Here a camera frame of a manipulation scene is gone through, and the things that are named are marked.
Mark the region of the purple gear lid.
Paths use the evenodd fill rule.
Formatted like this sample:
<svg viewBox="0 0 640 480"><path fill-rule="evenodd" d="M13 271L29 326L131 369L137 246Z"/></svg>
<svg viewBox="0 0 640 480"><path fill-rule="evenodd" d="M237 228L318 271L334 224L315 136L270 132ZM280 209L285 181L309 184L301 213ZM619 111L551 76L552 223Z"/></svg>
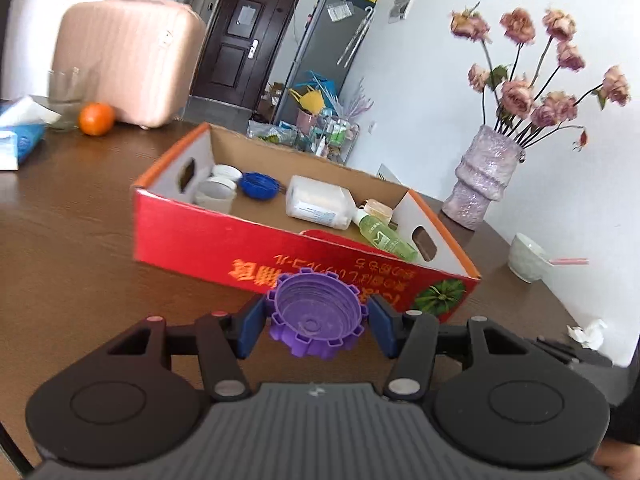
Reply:
<svg viewBox="0 0 640 480"><path fill-rule="evenodd" d="M356 346L369 316L359 290L333 272L303 268L282 274L266 296L269 335L285 344L292 356L333 359Z"/></svg>

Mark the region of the green spray bottle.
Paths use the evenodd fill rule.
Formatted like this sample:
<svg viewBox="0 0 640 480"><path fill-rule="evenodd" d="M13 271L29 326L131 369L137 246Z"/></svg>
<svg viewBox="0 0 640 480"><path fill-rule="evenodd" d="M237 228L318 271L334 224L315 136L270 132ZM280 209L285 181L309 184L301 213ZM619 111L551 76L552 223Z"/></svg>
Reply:
<svg viewBox="0 0 640 480"><path fill-rule="evenodd" d="M352 222L358 226L360 234L375 248L387 252L401 260L413 262L418 252L382 220L357 208Z"/></svg>

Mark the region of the beige toothpick box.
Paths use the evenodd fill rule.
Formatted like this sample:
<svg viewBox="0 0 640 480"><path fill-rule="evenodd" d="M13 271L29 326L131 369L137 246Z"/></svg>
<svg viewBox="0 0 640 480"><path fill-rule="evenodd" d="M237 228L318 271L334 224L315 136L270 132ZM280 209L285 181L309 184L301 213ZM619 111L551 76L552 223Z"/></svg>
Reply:
<svg viewBox="0 0 640 480"><path fill-rule="evenodd" d="M394 213L393 209L390 208L390 206L387 206L379 202L378 200L374 200L373 198L370 198L370 200L367 200L363 204L362 209L369 216L373 216L378 220L381 220L382 222L384 222L386 226L388 226L390 224L390 220L393 219L393 213Z"/></svg>

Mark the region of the blue gear lid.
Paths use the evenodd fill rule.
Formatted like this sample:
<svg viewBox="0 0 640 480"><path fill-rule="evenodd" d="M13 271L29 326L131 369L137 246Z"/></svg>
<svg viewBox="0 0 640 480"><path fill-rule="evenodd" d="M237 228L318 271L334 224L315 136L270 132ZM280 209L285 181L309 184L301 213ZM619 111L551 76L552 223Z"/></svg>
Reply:
<svg viewBox="0 0 640 480"><path fill-rule="evenodd" d="M281 191L278 180L259 172L244 172L239 180L239 187L253 200L272 200Z"/></svg>

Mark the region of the translucent white plastic bottle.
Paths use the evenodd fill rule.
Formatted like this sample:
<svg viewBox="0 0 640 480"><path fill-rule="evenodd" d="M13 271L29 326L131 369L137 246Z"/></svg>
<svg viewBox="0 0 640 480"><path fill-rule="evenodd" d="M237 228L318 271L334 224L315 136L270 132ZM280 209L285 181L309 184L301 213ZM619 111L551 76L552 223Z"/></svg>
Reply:
<svg viewBox="0 0 640 480"><path fill-rule="evenodd" d="M289 217L344 231L356 209L349 190L303 176L293 176L285 194Z"/></svg>

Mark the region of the white ridged jar lid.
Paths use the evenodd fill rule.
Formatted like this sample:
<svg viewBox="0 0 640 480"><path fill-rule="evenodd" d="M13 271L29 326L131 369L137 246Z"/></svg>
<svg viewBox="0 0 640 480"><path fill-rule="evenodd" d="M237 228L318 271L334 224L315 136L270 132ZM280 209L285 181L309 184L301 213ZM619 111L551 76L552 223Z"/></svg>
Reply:
<svg viewBox="0 0 640 480"><path fill-rule="evenodd" d="M228 179L234 183L238 183L243 177L243 173L238 168L229 165L215 165L212 169L213 177L221 177Z"/></svg>

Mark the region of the crumpled white tissue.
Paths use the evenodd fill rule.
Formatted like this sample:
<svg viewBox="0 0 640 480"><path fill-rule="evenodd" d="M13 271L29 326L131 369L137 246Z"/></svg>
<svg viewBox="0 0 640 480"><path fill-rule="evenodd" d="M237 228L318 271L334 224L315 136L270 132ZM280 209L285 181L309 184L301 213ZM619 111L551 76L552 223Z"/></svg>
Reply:
<svg viewBox="0 0 640 480"><path fill-rule="evenodd" d="M584 349L599 351L604 344L606 323L597 318L586 326L567 326L567 335Z"/></svg>

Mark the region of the pink spoon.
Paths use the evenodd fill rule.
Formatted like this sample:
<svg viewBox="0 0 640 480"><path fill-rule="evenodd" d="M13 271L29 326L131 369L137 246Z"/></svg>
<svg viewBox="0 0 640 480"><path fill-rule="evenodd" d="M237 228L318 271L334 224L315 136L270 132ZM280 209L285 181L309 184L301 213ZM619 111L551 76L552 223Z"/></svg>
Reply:
<svg viewBox="0 0 640 480"><path fill-rule="evenodd" d="M549 259L550 266L588 266L588 258L557 258Z"/></svg>

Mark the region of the red cardboard box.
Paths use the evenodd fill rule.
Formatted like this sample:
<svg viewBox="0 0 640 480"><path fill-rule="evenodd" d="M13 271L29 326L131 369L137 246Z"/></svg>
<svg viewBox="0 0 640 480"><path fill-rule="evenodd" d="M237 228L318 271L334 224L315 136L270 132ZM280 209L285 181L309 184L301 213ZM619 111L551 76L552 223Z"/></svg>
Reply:
<svg viewBox="0 0 640 480"><path fill-rule="evenodd" d="M356 226L345 231L289 217L285 196L252 200L239 193L230 214L194 204L198 185L213 166L259 172L288 184L293 176L316 179L393 208L403 240L432 241L435 255L405 262L381 252ZM354 241L347 246L300 235L316 229ZM446 321L480 282L480 271L454 236L411 188L241 133L201 124L176 142L134 182L134 258L201 280L268 292L277 278L301 268L334 272L360 297L383 296L396 310L431 306Z"/></svg>

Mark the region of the pale green bowl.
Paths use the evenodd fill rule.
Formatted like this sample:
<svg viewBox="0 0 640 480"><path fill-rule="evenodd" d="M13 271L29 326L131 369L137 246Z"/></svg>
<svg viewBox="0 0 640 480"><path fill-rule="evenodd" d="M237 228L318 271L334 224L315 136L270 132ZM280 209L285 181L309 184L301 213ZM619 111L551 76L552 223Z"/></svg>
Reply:
<svg viewBox="0 0 640 480"><path fill-rule="evenodd" d="M520 280L528 284L541 281L553 268L546 252L522 233L513 237L508 267Z"/></svg>

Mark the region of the pink ceramic vase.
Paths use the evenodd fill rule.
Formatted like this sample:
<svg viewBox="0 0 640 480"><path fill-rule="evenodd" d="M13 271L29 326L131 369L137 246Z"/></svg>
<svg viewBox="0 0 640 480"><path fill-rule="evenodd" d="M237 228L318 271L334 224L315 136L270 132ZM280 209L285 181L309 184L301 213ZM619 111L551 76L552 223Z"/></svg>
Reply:
<svg viewBox="0 0 640 480"><path fill-rule="evenodd" d="M524 150L504 134L481 126L462 155L454 174L457 182L442 205L442 213L475 231L492 202L500 202Z"/></svg>

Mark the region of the dried pink roses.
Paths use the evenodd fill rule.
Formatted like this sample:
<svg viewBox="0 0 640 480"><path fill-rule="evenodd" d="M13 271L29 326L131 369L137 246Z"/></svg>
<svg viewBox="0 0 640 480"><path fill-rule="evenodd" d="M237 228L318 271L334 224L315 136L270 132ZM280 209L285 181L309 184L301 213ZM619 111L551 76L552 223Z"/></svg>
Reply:
<svg viewBox="0 0 640 480"><path fill-rule="evenodd" d="M588 143L588 133L577 123L580 104L593 98L603 110L610 103L624 107L631 101L630 84L617 65L581 94L551 88L557 74L577 74L586 68L586 59L574 43L577 25L570 14L553 8L544 11L541 19L544 48L530 75L524 72L521 57L537 39L532 16L523 8L515 8L503 13L499 24L503 36L515 48L514 59L508 64L499 64L491 58L490 26L477 4L451 12L449 31L452 36L482 48L486 64L475 63L468 70L468 85L480 95L482 124L515 142L522 155L563 130L580 132L573 148L581 151Z"/></svg>

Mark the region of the orange fruit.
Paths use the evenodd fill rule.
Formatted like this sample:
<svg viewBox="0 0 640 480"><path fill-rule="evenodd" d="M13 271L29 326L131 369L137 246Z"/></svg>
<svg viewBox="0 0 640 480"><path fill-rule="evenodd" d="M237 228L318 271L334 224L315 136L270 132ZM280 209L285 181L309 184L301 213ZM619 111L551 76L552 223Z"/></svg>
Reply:
<svg viewBox="0 0 640 480"><path fill-rule="evenodd" d="M78 127L87 136L105 136L114 123L115 111L106 103L88 103L78 115Z"/></svg>

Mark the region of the blue tissue pack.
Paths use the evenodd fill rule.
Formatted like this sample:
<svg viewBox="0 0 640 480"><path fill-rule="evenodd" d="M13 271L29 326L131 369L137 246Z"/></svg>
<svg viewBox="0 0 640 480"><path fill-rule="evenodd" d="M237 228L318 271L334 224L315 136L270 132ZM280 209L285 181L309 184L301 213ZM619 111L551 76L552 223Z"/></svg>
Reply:
<svg viewBox="0 0 640 480"><path fill-rule="evenodd" d="M47 125L55 124L61 115L23 96L1 105L0 170L17 171L42 140Z"/></svg>

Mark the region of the dark brown door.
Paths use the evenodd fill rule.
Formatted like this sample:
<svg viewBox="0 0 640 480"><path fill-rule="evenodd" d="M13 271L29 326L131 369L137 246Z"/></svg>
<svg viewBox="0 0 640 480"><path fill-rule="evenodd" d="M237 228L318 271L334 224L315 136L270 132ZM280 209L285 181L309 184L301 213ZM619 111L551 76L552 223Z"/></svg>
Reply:
<svg viewBox="0 0 640 480"><path fill-rule="evenodd" d="M252 110L298 0L219 0L192 94Z"/></svg>

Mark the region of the pink suitcase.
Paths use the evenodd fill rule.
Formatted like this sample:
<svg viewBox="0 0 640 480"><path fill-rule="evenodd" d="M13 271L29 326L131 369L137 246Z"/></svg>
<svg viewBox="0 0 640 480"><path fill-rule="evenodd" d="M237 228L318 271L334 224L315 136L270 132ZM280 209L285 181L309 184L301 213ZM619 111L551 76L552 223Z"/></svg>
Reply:
<svg viewBox="0 0 640 480"><path fill-rule="evenodd" d="M186 106L205 33L200 16L174 0L76 3L63 14L52 68L85 70L86 102L160 128Z"/></svg>

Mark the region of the glass cup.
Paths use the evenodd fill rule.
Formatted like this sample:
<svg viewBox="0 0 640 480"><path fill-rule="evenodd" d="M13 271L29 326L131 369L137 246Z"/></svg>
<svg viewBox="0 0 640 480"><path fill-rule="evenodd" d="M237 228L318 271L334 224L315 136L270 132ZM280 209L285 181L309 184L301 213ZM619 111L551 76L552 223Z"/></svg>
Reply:
<svg viewBox="0 0 640 480"><path fill-rule="evenodd" d="M88 68L73 67L68 70L50 70L48 104L60 117L51 127L58 130L73 129L85 102L90 80Z"/></svg>

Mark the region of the grey refrigerator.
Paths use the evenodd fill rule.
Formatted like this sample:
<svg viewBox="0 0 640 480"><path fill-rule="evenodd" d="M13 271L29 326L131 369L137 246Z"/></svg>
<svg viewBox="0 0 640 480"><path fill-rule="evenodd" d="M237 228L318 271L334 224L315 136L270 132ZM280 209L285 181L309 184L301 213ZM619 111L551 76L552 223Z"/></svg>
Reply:
<svg viewBox="0 0 640 480"><path fill-rule="evenodd" d="M285 79L275 124L296 122L298 104L290 91L303 93L314 83L311 73L341 92L375 6L370 0L317 0Z"/></svg>

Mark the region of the wall electrical panel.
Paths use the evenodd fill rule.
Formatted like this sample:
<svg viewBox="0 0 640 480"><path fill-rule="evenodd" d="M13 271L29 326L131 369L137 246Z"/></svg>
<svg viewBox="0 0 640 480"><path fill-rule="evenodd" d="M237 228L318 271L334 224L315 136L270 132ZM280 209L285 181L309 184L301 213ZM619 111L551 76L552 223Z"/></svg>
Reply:
<svg viewBox="0 0 640 480"><path fill-rule="evenodd" d="M388 14L390 24L405 21L413 7L414 0L394 0Z"/></svg>

